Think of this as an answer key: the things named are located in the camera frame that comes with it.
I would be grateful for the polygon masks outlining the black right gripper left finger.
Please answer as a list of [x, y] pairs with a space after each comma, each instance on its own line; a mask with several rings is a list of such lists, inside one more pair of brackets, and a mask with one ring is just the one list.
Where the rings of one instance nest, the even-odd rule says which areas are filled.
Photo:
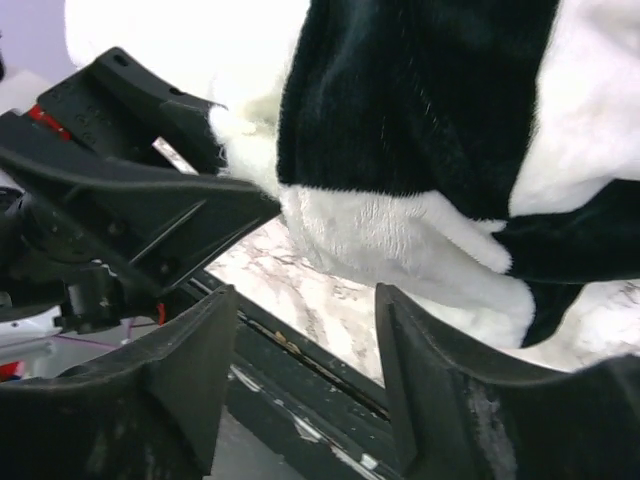
[[238, 296], [221, 287], [147, 335], [56, 378], [1, 386], [4, 479], [209, 475]]

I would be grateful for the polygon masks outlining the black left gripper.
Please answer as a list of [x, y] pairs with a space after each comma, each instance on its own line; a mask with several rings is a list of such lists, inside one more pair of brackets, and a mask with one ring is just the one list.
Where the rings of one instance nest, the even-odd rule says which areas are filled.
[[98, 260], [163, 295], [279, 212], [241, 181], [167, 169], [153, 147], [159, 138], [199, 173], [225, 165], [208, 124], [213, 103], [170, 85], [120, 48], [42, 93], [37, 104], [80, 145], [113, 157], [70, 144], [2, 148], [1, 166], [19, 184], [1, 190], [4, 323], [53, 307], [60, 309], [54, 324], [65, 332], [100, 332], [135, 316], [163, 322], [160, 301]]

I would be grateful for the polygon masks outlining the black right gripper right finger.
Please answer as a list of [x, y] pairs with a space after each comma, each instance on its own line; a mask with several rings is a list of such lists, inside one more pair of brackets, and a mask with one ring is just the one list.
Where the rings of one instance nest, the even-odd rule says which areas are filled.
[[635, 479], [639, 361], [574, 373], [480, 343], [399, 289], [375, 291], [399, 469], [407, 479]]

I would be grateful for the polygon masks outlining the black and white checkered pillowcase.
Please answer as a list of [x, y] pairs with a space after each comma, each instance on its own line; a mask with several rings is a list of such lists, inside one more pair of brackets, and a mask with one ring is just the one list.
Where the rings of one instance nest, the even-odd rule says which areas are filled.
[[69, 1], [212, 102], [223, 170], [317, 270], [573, 370], [639, 351], [635, 1]]

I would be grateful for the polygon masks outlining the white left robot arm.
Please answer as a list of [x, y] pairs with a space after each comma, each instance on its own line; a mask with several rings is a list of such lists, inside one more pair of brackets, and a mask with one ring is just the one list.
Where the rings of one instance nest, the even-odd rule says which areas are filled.
[[169, 294], [273, 219], [226, 178], [210, 103], [112, 48], [33, 93], [7, 76], [1, 114], [1, 344], [176, 315]]

